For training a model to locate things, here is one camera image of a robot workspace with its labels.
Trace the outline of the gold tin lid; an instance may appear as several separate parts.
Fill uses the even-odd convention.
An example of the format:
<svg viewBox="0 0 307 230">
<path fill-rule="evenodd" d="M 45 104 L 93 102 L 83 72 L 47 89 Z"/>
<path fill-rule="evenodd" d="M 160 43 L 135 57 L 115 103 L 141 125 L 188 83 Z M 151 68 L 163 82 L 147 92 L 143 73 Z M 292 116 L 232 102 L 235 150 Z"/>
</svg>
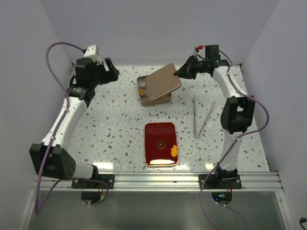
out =
<svg viewBox="0 0 307 230">
<path fill-rule="evenodd" d="M 150 101 L 155 101 L 182 85 L 179 76 L 174 75 L 175 65 L 169 63 L 145 77 L 145 88 Z"/>
</svg>

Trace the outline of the metal tongs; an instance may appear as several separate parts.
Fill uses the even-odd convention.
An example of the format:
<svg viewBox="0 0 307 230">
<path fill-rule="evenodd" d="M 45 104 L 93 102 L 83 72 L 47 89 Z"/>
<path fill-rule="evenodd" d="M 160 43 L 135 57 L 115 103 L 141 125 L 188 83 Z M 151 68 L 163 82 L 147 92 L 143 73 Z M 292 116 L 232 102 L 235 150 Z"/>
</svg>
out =
<svg viewBox="0 0 307 230">
<path fill-rule="evenodd" d="M 204 101 L 197 93 L 193 101 L 193 131 L 194 138 L 198 138 L 204 128 L 210 113 L 213 110 L 215 101 Z"/>
</svg>

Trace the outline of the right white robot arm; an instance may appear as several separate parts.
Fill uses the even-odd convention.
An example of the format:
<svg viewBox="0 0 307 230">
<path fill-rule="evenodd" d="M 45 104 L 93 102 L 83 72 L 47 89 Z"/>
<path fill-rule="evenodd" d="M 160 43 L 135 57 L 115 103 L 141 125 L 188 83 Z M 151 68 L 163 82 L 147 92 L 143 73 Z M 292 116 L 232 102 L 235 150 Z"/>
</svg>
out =
<svg viewBox="0 0 307 230">
<path fill-rule="evenodd" d="M 208 73 L 217 82 L 225 96 L 220 122 L 224 129 L 224 144 L 220 160 L 206 176 L 200 178 L 202 187 L 225 188 L 238 180 L 237 159 L 241 139 L 252 124 L 255 102 L 241 91 L 231 76 L 232 62 L 222 59 L 218 45 L 198 46 L 186 63 L 174 75 L 183 79 L 196 79 Z"/>
</svg>

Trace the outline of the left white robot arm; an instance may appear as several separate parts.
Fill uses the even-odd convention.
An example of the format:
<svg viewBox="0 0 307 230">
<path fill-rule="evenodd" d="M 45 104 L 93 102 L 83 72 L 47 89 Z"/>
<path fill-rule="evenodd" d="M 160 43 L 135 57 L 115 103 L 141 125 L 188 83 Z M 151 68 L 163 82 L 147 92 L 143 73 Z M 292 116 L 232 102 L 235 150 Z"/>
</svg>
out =
<svg viewBox="0 0 307 230">
<path fill-rule="evenodd" d="M 74 69 L 60 114 L 41 143 L 31 145 L 29 153 L 37 175 L 60 180 L 82 179 L 87 187 L 95 188 L 100 182 L 97 167 L 78 163 L 68 153 L 68 147 L 80 118 L 95 96 L 96 87 L 117 81 L 119 71 L 108 57 L 102 64 L 89 57 L 80 58 Z"/>
</svg>

